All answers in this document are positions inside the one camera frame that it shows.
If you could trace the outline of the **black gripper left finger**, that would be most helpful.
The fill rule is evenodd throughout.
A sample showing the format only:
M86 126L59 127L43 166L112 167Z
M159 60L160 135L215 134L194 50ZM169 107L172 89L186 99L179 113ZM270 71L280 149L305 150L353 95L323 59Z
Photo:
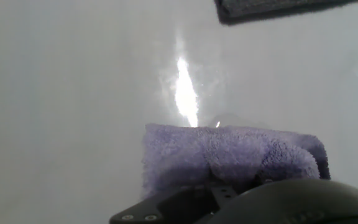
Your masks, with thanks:
M155 194L109 219L110 224L206 224L237 196L226 185L180 187Z

